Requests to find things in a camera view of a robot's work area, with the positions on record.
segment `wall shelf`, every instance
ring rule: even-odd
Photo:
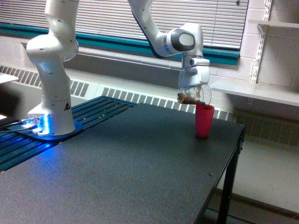
[[[299,106],[299,90],[273,85],[254,84],[239,80],[221,79],[211,84],[212,90],[233,95]]]
[[[7,74],[4,74],[4,73],[0,72],[0,84],[2,84],[2,83],[8,83],[8,82],[16,81],[16,80],[18,80],[17,77],[11,76],[11,75],[7,75]]]
[[[249,23],[257,24],[263,34],[266,32],[266,28],[268,26],[283,27],[283,28],[299,28],[299,23],[275,22],[275,21],[263,21],[263,20],[249,20]]]

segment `red cup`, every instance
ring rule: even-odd
[[[214,107],[211,105],[196,105],[195,110],[195,128],[196,135],[200,138],[206,138],[210,132]]]

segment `window blind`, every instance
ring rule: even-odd
[[[47,28],[46,0],[0,0],[0,22]],[[186,22],[201,25],[204,45],[239,49],[248,0],[154,0],[151,15],[169,31]],[[146,40],[126,0],[80,0],[79,32]]]

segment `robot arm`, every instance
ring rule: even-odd
[[[75,130],[71,111],[70,78],[63,61],[78,52],[75,21],[79,0],[47,0],[45,15],[49,33],[31,39],[27,55],[36,65],[42,83],[42,102],[28,115],[43,117],[32,131],[41,136],[64,135]]]
[[[200,25],[186,23],[167,33],[160,32],[150,15],[153,0],[128,0],[133,16],[158,58],[182,54],[179,88],[201,86],[209,82],[209,60],[203,59],[203,35]]]

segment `window sill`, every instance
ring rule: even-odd
[[[35,37],[40,34],[47,34],[48,29],[37,28],[24,25],[13,25],[0,23],[0,34],[13,35],[22,38]],[[117,49],[142,54],[152,55],[148,41],[135,40],[122,37],[113,37],[105,35],[77,33],[76,38],[79,44],[95,46],[106,49]],[[222,49],[203,49],[204,58],[209,59],[211,63],[237,65],[240,52],[233,50]],[[180,58],[181,55],[176,55],[174,58]]]

